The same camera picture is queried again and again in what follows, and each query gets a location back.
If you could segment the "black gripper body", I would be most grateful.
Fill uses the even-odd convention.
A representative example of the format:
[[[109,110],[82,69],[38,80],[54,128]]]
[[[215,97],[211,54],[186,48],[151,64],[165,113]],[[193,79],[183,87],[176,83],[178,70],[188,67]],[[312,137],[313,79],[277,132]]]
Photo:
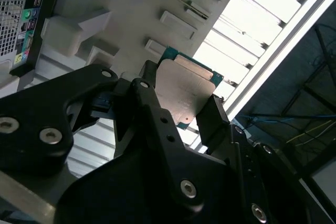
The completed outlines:
[[[57,223],[249,223],[234,172],[220,161],[184,149],[174,159],[173,186],[148,148],[113,159],[73,183],[57,204]]]

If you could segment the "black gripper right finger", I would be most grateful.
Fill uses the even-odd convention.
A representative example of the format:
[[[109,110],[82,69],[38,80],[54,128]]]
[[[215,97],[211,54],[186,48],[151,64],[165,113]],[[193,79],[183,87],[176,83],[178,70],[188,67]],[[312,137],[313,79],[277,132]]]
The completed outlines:
[[[229,122],[219,97],[212,95],[196,116],[207,155],[227,169],[221,214],[224,223],[313,223],[308,194],[276,152],[252,145]]]

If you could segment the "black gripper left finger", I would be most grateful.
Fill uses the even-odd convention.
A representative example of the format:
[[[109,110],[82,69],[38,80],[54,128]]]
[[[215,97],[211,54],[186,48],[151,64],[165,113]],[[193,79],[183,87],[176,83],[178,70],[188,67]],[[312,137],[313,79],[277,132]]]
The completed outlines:
[[[127,83],[99,65],[89,65],[1,99],[1,170],[29,176],[60,171],[74,143],[74,134],[96,117],[97,99],[107,94],[116,134],[116,157],[148,148],[159,157],[173,186],[179,182],[174,159],[184,144],[168,110],[160,107],[154,89],[141,79]]]

